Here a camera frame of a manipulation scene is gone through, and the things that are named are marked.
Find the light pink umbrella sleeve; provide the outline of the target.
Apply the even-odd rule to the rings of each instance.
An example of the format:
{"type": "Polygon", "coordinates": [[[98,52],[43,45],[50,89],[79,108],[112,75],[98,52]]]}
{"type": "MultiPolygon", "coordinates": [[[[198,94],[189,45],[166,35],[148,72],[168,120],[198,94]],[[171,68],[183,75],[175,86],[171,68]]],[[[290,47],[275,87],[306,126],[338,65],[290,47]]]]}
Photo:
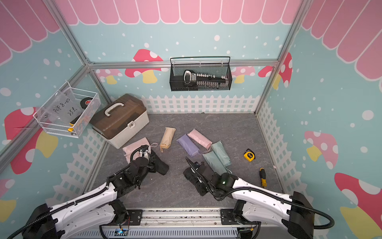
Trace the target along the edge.
{"type": "Polygon", "coordinates": [[[146,137],[139,139],[136,142],[133,142],[125,147],[122,148],[123,152],[125,153],[125,158],[127,161],[130,160],[131,154],[136,150],[137,148],[141,147],[142,145],[149,145],[149,141],[146,137]]]}

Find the light pink umbrella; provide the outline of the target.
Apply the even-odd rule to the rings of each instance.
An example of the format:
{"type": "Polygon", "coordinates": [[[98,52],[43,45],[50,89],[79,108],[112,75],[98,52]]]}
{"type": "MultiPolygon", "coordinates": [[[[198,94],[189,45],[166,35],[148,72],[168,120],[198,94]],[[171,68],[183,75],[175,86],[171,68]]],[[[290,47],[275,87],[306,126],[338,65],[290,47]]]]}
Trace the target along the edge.
{"type": "Polygon", "coordinates": [[[135,160],[137,159],[138,157],[140,157],[140,153],[139,151],[138,152],[135,152],[134,154],[127,154],[126,155],[126,160],[127,160],[127,163],[130,163],[132,160],[135,160]]]}

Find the black umbrella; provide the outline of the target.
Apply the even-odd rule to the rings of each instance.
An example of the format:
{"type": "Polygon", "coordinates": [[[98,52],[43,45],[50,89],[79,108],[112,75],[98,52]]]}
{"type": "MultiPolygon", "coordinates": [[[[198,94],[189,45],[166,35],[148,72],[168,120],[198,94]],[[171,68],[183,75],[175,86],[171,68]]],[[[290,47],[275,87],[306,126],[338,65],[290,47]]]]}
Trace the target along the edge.
{"type": "Polygon", "coordinates": [[[194,172],[194,169],[198,170],[200,167],[205,167],[205,163],[192,162],[188,157],[185,157],[185,159],[187,163],[192,163],[193,167],[190,166],[187,169],[185,169],[183,175],[189,182],[191,182],[195,186],[200,196],[206,195],[209,192],[208,188],[201,180],[199,180],[198,175],[194,172]]]}

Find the black umbrella sleeve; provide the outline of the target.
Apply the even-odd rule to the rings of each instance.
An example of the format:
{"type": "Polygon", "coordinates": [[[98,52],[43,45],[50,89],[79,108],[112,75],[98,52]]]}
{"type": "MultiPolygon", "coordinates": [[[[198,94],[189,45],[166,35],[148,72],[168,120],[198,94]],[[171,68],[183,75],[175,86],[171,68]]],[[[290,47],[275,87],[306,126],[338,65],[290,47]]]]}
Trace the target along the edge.
{"type": "Polygon", "coordinates": [[[163,162],[155,151],[150,153],[149,168],[151,173],[160,173],[161,175],[166,175],[169,171],[169,165],[163,162]]]}

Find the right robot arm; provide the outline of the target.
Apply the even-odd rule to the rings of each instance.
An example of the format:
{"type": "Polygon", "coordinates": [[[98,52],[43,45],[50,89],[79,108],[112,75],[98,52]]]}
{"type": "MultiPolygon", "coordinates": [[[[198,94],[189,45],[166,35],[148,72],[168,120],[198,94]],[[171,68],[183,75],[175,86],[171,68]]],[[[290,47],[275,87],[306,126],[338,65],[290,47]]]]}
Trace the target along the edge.
{"type": "Polygon", "coordinates": [[[219,175],[203,165],[191,171],[195,174],[198,190],[209,192],[217,201],[226,198],[236,201],[233,209],[222,213],[231,223],[254,225],[258,230],[265,224],[275,225],[296,239],[311,239],[314,231],[335,225],[331,216],[314,209],[301,193],[273,192],[229,173],[219,175]]]}

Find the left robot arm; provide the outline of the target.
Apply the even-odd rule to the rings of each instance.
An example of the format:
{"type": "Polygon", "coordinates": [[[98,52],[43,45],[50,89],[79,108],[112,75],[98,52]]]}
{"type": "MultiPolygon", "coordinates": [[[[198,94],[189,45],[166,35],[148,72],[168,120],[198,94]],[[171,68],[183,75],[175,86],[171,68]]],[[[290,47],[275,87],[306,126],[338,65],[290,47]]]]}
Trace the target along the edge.
{"type": "Polygon", "coordinates": [[[165,175],[169,166],[146,146],[135,150],[139,157],[109,176],[106,182],[91,192],[73,200],[48,207],[38,206],[27,223],[12,233],[11,239],[68,239],[92,227],[123,226],[132,219],[120,197],[139,189],[149,173],[165,175]]]}

